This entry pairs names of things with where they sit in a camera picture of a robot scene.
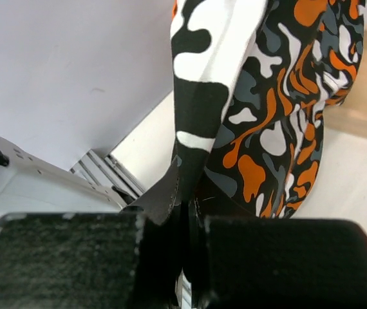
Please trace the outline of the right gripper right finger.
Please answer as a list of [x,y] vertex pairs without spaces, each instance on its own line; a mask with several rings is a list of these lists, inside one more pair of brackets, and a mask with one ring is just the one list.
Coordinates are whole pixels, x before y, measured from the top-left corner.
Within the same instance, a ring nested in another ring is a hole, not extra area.
[[189,233],[195,308],[367,308],[367,235],[352,221],[259,219],[203,176]]

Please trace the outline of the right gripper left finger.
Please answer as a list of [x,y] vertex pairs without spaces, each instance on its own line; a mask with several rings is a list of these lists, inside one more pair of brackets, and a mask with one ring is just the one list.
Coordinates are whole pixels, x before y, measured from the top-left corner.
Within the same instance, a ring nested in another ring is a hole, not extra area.
[[0,218],[0,308],[173,308],[178,164],[125,210]]

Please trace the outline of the patterned black orange shorts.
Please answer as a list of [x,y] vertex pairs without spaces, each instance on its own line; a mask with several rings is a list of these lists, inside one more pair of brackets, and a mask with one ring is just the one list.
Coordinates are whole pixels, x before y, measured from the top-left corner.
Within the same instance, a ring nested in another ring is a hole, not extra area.
[[289,218],[314,186],[323,111],[363,53],[364,1],[176,1],[179,191],[204,216]]

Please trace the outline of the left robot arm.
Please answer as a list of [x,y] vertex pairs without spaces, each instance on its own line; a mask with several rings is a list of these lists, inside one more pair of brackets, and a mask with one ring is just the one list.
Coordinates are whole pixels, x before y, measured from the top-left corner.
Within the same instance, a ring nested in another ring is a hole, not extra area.
[[118,212],[109,187],[49,164],[0,137],[0,217],[15,212]]

